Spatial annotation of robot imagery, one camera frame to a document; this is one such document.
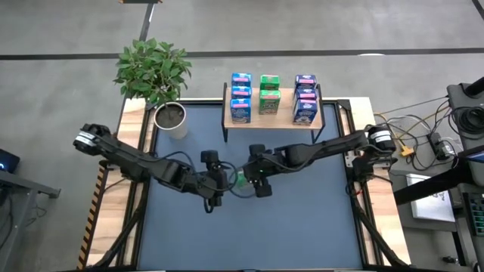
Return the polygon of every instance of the gray floor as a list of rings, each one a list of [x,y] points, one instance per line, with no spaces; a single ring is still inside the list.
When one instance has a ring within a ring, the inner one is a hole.
[[[0,0],[0,54],[116,53],[139,37],[145,10],[114,0]],[[167,0],[156,5],[148,37],[189,51],[480,48],[483,30],[471,0]],[[220,97],[234,71],[278,74],[286,87],[294,74],[314,73],[325,96],[370,97],[374,111],[383,112],[478,79],[484,54],[192,61],[194,77],[184,97]],[[0,61],[0,148],[22,157],[20,175],[63,189],[56,201],[39,200],[48,215],[28,228],[16,271],[76,265],[98,158],[76,152],[72,140],[85,122],[115,129],[122,99],[111,82],[114,63]],[[427,116],[438,105],[389,116]],[[445,125],[440,131],[455,137]],[[448,237],[435,235],[405,230],[420,267],[433,267],[443,245],[452,250]]]

